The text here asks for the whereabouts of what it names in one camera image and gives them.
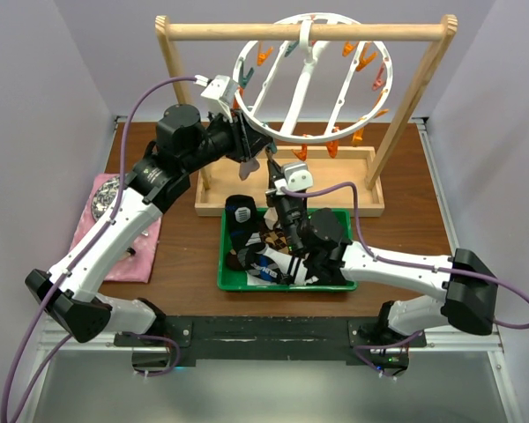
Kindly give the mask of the grey sock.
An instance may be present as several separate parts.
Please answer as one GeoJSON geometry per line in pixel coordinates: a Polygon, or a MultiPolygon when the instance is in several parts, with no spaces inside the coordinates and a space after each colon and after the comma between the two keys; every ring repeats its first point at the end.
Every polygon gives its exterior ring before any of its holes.
{"type": "Polygon", "coordinates": [[[240,163],[239,166],[239,178],[241,181],[245,181],[249,178],[249,176],[256,172],[260,168],[260,163],[256,157],[251,158],[247,161],[243,161],[240,163]]]}

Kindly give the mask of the white round clip hanger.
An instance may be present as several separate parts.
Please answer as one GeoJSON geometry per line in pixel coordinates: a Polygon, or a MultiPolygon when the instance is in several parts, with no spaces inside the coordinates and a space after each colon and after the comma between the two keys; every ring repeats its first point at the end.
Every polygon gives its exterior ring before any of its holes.
{"type": "Polygon", "coordinates": [[[320,64],[323,53],[332,44],[330,41],[313,39],[310,36],[311,27],[314,24],[350,26],[358,24],[359,22],[337,13],[317,12],[293,15],[280,20],[278,23],[280,25],[295,24],[299,30],[298,39],[295,41],[281,42],[257,97],[251,104],[245,101],[243,95],[245,88],[253,76],[254,69],[246,69],[245,64],[250,53],[256,51],[257,64],[262,65],[270,57],[273,49],[268,48],[267,50],[262,50],[261,41],[249,41],[245,44],[237,57],[233,69],[233,80],[239,85],[234,96],[233,109],[242,112],[243,116],[255,129],[262,130],[265,134],[277,140],[298,145],[299,148],[294,150],[294,156],[299,160],[307,159],[308,149],[312,145],[323,145],[329,156],[336,158],[339,152],[339,140],[341,138],[350,135],[354,144],[360,143],[364,127],[388,112],[388,109],[385,107],[385,102],[393,86],[393,61],[390,52],[382,41],[350,41],[346,39],[343,43],[342,55],[349,60],[348,70],[343,77],[339,93],[332,105],[324,131],[318,135],[297,135],[294,130],[296,124],[302,117],[304,102],[308,98],[311,85],[316,80],[315,74],[317,67],[320,64]],[[264,121],[259,112],[272,89],[272,83],[279,73],[280,66],[297,50],[302,54],[302,71],[292,92],[292,98],[284,121],[280,128],[275,130],[264,121]],[[346,104],[346,97],[351,84],[354,78],[372,63],[379,66],[372,84],[372,91],[377,93],[376,102],[369,111],[363,113],[358,118],[357,122],[345,129],[341,129],[337,125],[337,120],[339,119],[342,108],[346,104]]]}

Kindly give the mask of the wooden hanger rack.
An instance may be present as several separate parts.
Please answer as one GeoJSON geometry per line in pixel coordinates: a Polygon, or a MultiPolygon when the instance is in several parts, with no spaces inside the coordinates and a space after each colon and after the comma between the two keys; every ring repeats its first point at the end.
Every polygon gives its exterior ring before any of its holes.
{"type": "Polygon", "coordinates": [[[360,208],[359,213],[366,217],[378,217],[384,210],[380,174],[391,153],[401,139],[413,111],[417,107],[428,83],[443,59],[458,30],[458,19],[452,14],[442,17],[438,24],[361,24],[351,18],[335,13],[307,13],[282,19],[274,24],[172,24],[168,17],[159,15],[155,19],[155,32],[161,53],[170,76],[174,77],[183,68],[182,59],[175,47],[178,41],[245,41],[246,45],[235,61],[232,77],[227,82],[236,87],[230,106],[242,112],[249,126],[261,130],[275,140],[299,145],[296,151],[297,162],[290,163],[281,174],[279,182],[272,185],[272,191],[280,194],[284,189],[308,188],[312,173],[306,158],[312,158],[324,165],[328,159],[335,159],[341,151],[339,141],[343,137],[352,138],[352,146],[358,147],[361,134],[368,123],[385,113],[384,103],[393,85],[393,64],[385,44],[388,41],[426,41],[429,46],[421,59],[417,71],[404,94],[398,111],[395,113],[378,150],[371,150],[364,160],[364,178],[359,186],[370,194],[370,200],[360,208]],[[280,41],[279,53],[262,84],[262,88],[252,106],[245,104],[242,91],[251,77],[251,70],[244,68],[248,54],[259,48],[262,41],[280,41]],[[320,56],[330,43],[343,41],[343,52],[353,57],[349,70],[340,88],[324,133],[312,136],[297,136],[294,128],[298,123],[303,102],[306,98],[312,75],[320,56]],[[273,80],[283,60],[295,49],[304,54],[303,68],[297,81],[287,116],[279,130],[274,130],[257,118],[257,111],[272,87],[273,80]],[[337,128],[339,112],[346,102],[346,95],[354,74],[364,69],[376,58],[381,67],[373,84],[378,98],[373,108],[358,121],[345,129],[337,128]]]}

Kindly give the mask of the green plastic bin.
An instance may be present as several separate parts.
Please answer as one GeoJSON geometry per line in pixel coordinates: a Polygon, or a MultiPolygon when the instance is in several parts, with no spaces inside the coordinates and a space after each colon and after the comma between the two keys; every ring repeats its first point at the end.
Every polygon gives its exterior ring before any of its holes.
{"type": "MultiPolygon", "coordinates": [[[[348,238],[352,238],[352,218],[349,212],[345,209],[333,209],[337,216],[339,223],[345,228],[345,233],[348,238]]],[[[226,213],[221,213],[220,222],[220,252],[217,270],[217,287],[226,292],[234,293],[264,293],[264,292],[311,292],[311,293],[344,293],[352,292],[357,286],[358,282],[347,281],[342,286],[322,286],[322,285],[306,285],[306,286],[283,286],[263,281],[258,278],[249,279],[244,271],[233,270],[226,264],[227,255],[234,253],[232,242],[227,230],[226,213]]]]}

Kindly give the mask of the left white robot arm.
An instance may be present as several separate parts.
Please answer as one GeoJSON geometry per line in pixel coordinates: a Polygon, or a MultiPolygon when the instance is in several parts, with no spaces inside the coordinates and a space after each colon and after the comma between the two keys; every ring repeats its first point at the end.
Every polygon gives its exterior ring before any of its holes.
{"type": "Polygon", "coordinates": [[[223,157],[244,164],[272,141],[238,109],[202,124],[197,108],[174,105],[157,122],[143,158],[124,176],[121,193],[77,246],[25,283],[45,312],[79,343],[103,331],[133,332],[144,345],[165,335],[162,313],[150,302],[99,295],[125,250],[190,188],[190,174],[223,157]]]}

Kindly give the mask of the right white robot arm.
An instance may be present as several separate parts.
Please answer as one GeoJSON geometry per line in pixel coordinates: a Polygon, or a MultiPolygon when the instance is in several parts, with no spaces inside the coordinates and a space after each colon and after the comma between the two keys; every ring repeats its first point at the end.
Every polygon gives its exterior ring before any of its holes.
{"type": "Polygon", "coordinates": [[[288,286],[373,282],[417,292],[409,301],[387,301],[374,323],[362,329],[371,344],[400,340],[446,324],[477,336],[493,330],[497,287],[492,273],[472,251],[453,256],[417,256],[369,248],[346,236],[334,211],[307,210],[313,178],[304,162],[280,165],[266,154],[266,200],[278,215],[288,252],[266,249],[271,275],[288,286]]]}

